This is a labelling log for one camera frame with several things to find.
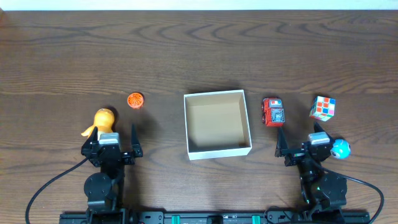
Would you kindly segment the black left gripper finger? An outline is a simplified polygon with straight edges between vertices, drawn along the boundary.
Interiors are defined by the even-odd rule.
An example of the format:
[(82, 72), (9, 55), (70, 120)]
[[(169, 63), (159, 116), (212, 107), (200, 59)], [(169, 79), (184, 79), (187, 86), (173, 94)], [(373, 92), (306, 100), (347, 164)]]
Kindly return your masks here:
[(135, 128), (134, 124), (132, 125), (132, 128), (131, 128), (131, 146), (132, 146), (132, 150), (134, 152), (141, 151), (141, 144), (137, 138), (136, 128)]
[(98, 145), (98, 128), (95, 126), (88, 138), (91, 146)]

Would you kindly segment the colourful puzzle cube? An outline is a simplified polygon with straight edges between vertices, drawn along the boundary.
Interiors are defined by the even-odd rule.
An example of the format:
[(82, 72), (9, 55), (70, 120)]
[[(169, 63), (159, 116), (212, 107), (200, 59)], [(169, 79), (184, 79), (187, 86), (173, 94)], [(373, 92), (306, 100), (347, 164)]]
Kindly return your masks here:
[(328, 121), (335, 115), (336, 100), (324, 96), (317, 96), (310, 108), (309, 117), (320, 121)]

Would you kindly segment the blue toy ball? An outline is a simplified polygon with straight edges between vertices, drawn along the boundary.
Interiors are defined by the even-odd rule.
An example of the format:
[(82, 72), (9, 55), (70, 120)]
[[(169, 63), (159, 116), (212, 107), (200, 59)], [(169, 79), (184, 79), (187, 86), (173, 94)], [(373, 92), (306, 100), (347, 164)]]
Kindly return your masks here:
[(330, 152), (336, 159), (346, 159), (351, 154), (351, 146), (344, 139), (336, 139)]

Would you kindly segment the red toy truck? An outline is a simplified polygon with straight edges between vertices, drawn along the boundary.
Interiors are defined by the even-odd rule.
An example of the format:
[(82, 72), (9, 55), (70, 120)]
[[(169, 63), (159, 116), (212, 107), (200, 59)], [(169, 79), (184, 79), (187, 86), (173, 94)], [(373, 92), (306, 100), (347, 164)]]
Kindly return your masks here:
[(264, 98), (261, 104), (262, 122), (268, 127), (281, 127), (285, 123), (284, 108), (280, 98)]

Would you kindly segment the white cardboard box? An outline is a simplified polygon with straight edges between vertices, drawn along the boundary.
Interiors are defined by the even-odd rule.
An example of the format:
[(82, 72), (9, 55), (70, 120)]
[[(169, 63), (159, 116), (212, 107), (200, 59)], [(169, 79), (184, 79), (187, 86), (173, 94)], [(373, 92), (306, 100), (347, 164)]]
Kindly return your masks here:
[(191, 161), (249, 154), (252, 142), (243, 90), (186, 94), (183, 100)]

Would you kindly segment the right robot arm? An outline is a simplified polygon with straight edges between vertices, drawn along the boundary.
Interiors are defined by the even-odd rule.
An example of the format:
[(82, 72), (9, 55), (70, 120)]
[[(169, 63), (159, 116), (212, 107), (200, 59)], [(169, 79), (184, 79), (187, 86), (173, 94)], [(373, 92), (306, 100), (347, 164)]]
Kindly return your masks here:
[(335, 140), (318, 124), (308, 141), (300, 147), (288, 147), (282, 128), (278, 128), (276, 157), (283, 157), (284, 164), (298, 167), (304, 200), (312, 207), (337, 210), (346, 205), (346, 180), (323, 170), (321, 163), (331, 156)]

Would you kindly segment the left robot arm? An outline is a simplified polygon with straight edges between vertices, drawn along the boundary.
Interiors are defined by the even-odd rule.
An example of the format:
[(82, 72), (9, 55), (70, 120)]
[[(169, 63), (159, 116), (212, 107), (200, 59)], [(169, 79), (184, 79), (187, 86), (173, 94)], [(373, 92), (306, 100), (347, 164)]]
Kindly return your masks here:
[(131, 151), (122, 152), (118, 133), (100, 134), (98, 127), (81, 147), (81, 154), (100, 171), (89, 176), (84, 184), (88, 210), (95, 215), (122, 212), (123, 187), (127, 165), (143, 156), (136, 129), (131, 128)]

